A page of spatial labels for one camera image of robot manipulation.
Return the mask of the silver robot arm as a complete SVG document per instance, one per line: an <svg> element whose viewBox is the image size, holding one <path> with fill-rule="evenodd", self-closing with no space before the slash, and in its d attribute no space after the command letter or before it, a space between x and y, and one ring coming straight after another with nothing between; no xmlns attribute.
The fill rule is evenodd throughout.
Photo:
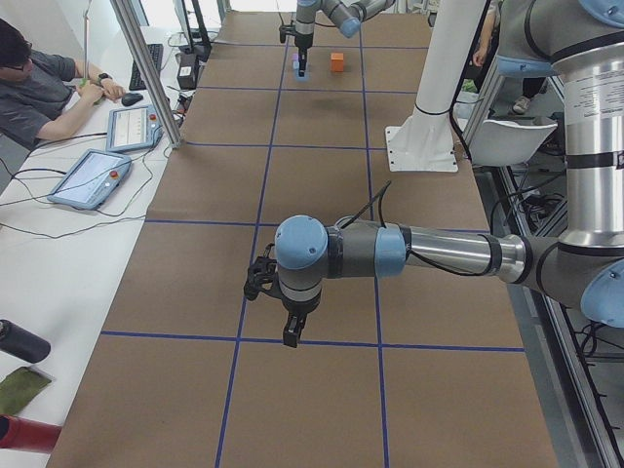
<svg viewBox="0 0 624 468"><path fill-rule="evenodd" d="M409 265L495 276L544 293L588 319L623 324L623 5L508 1L498 46L507 76L565 85L567 226L557 237L497 237L357 215L326 226L296 215L275 235L272 292L288 310L283 341L300 341L326 279L388 277Z"/></svg>
<svg viewBox="0 0 624 468"><path fill-rule="evenodd" d="M294 20L280 27L280 41L284 43L288 36L294 38L297 47L299 77L304 77L307 70L308 50L313 47L314 29L317 12L321 11L340 33L351 38L361 25L379 13L389 9L395 0L364 0L347 6L338 0L300 0L296 4Z"/></svg>

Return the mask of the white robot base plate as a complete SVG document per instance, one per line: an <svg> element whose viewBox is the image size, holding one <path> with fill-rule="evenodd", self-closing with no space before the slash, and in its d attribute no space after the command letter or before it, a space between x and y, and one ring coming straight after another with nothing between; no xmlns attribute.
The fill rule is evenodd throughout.
<svg viewBox="0 0 624 468"><path fill-rule="evenodd" d="M449 123L427 127L407 120L401 127L387 127L385 139L391 172L458 171Z"/></svg>

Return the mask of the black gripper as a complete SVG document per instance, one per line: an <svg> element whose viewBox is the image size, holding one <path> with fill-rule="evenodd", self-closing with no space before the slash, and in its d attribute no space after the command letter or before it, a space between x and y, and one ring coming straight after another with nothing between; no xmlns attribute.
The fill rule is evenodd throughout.
<svg viewBox="0 0 624 468"><path fill-rule="evenodd" d="M313 312L321 300L322 288L298 291L281 287L281 301L288 312L288 319L283 328L283 344L296 348L305 328L307 315Z"/></svg>
<svg viewBox="0 0 624 468"><path fill-rule="evenodd" d="M307 54L308 49L313 46L312 32L294 32L294 43L298 47L299 69L307 70Z"/></svg>

